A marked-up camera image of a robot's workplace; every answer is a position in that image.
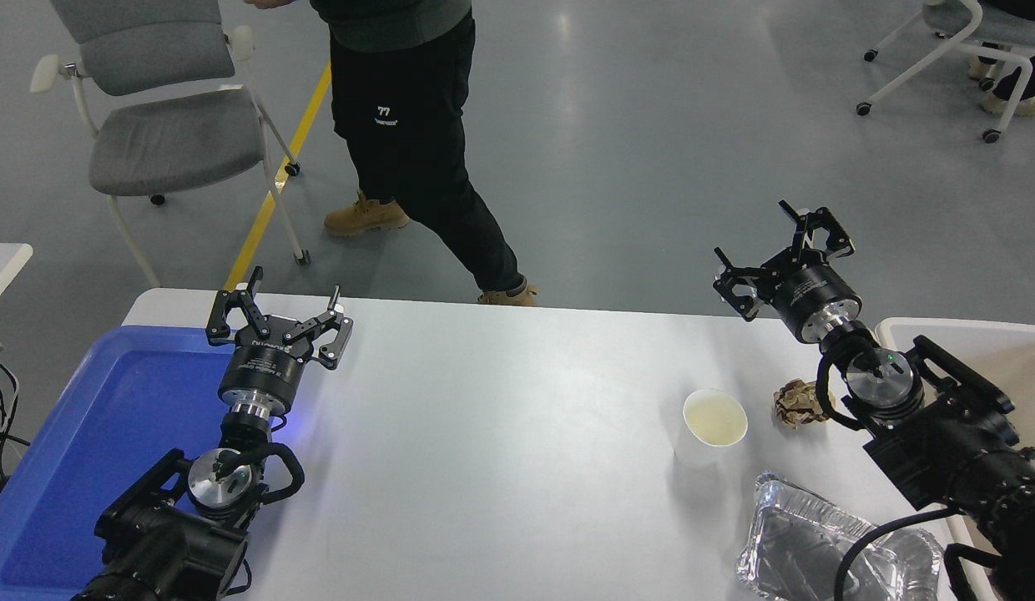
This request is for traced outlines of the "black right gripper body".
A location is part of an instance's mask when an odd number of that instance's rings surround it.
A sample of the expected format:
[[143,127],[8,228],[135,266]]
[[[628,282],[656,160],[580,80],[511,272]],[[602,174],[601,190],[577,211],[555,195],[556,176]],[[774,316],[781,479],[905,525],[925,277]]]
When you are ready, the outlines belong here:
[[826,335],[861,313],[861,298],[828,265],[792,265],[778,275],[768,304],[793,335]]

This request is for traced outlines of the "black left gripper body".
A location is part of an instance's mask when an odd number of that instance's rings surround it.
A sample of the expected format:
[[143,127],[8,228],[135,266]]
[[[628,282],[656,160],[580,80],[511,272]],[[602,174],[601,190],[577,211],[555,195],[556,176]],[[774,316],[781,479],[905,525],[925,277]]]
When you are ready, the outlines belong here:
[[241,331],[221,377],[219,397],[235,405],[258,393],[270,398],[274,410],[290,410],[307,358],[306,340],[286,345],[282,337],[261,340],[252,330]]

